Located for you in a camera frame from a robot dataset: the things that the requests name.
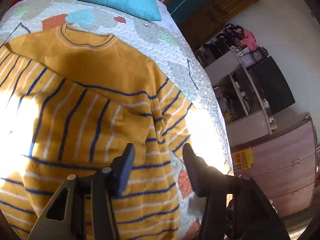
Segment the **yellow printed sign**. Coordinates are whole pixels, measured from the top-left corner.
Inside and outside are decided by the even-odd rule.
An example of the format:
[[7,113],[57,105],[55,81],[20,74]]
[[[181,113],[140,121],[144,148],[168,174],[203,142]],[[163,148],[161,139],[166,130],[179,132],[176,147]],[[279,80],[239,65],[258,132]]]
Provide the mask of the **yellow printed sign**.
[[233,169],[235,171],[246,170],[252,167],[253,151],[250,147],[232,153]]

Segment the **brown wooden door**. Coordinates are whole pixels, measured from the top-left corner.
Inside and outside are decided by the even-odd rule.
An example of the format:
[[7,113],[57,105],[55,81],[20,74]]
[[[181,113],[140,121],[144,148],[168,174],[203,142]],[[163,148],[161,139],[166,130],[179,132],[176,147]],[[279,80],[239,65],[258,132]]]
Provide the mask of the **brown wooden door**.
[[200,49],[225,28],[235,16],[260,0],[207,0],[178,24],[192,51]]

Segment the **round dark clock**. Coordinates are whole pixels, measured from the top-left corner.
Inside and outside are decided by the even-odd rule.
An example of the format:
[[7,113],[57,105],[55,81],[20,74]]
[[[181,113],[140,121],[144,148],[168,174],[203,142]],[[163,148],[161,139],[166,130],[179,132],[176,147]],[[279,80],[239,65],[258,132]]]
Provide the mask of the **round dark clock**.
[[254,52],[252,53],[252,57],[253,57],[253,60],[254,60],[255,62],[259,62],[259,61],[261,61],[261,60],[263,59],[263,55],[262,55],[262,53],[261,53],[259,50],[254,51]]

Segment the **white shelving unit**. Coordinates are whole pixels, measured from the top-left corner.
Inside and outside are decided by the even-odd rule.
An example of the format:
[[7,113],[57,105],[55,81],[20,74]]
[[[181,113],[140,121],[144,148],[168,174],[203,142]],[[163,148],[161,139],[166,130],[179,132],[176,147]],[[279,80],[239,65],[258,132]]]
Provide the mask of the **white shelving unit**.
[[195,52],[217,96],[232,147],[272,135],[277,129],[269,103],[249,72],[254,64],[245,67],[240,60],[251,52],[240,44],[243,38],[242,27],[227,24]]

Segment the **purple chest of drawers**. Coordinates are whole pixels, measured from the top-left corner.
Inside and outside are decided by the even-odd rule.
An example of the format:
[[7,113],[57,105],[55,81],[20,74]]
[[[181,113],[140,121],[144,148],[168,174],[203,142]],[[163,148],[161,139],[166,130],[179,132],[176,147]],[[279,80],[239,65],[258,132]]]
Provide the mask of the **purple chest of drawers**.
[[272,201],[279,217],[292,215],[311,205],[317,157],[311,118],[280,133],[234,146],[232,153],[248,147],[253,151],[252,167],[234,171],[234,174],[249,174]]

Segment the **black television screen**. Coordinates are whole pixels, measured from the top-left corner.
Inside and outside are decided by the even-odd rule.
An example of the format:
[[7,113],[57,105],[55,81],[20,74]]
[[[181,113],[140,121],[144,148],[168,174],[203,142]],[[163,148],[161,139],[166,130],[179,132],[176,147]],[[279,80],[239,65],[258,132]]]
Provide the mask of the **black television screen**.
[[269,56],[250,68],[274,115],[295,103],[291,89],[274,59]]

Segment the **heart patchwork quilt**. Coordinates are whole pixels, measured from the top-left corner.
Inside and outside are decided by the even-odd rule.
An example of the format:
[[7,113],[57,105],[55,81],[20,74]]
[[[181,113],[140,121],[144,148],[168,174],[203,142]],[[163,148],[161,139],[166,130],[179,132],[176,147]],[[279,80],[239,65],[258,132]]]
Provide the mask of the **heart patchwork quilt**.
[[[182,35],[124,12],[75,0],[25,0],[1,19],[1,44],[68,24],[97,35],[113,34],[154,61],[195,106],[187,116],[189,144],[209,165],[232,174],[225,124],[209,78]],[[182,205],[182,239],[199,234],[205,200],[196,197],[182,157],[171,156]]]

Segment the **white bed sheet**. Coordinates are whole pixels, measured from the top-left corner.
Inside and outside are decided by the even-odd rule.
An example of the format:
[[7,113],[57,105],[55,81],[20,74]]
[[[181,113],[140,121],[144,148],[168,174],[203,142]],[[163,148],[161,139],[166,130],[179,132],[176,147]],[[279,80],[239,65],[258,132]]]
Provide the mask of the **white bed sheet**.
[[153,21],[153,23],[181,35],[181,31],[171,17],[171,14],[168,12],[166,5],[163,4],[160,0],[157,0],[157,7],[159,9],[162,20],[159,22]]

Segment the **purple square clock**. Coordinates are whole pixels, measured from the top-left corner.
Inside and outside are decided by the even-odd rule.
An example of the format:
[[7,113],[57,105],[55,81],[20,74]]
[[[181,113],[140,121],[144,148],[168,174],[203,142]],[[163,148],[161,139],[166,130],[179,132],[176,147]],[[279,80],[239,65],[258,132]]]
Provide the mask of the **purple square clock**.
[[253,60],[253,57],[251,56],[251,54],[245,54],[241,56],[240,60],[242,61],[245,67],[250,67],[253,64],[255,64],[255,61]]

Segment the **yellow striped knit sweater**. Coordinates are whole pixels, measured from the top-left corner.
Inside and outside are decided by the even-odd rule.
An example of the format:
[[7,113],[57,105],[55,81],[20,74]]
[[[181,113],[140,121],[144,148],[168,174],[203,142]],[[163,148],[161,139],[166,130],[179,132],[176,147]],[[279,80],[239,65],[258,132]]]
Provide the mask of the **yellow striped knit sweater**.
[[92,175],[128,143],[135,160],[112,204],[122,239],[182,239],[171,156],[190,141],[191,101],[113,34],[63,24],[1,44],[1,211],[27,239],[69,174]]

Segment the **pink clothes pile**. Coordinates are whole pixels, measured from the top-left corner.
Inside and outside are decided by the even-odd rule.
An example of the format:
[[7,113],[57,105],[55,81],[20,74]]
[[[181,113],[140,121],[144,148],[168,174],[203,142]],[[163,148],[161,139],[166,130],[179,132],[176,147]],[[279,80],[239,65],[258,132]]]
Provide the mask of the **pink clothes pile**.
[[254,51],[258,47],[254,34],[247,29],[244,29],[244,38],[240,41],[240,44],[246,46],[250,51]]

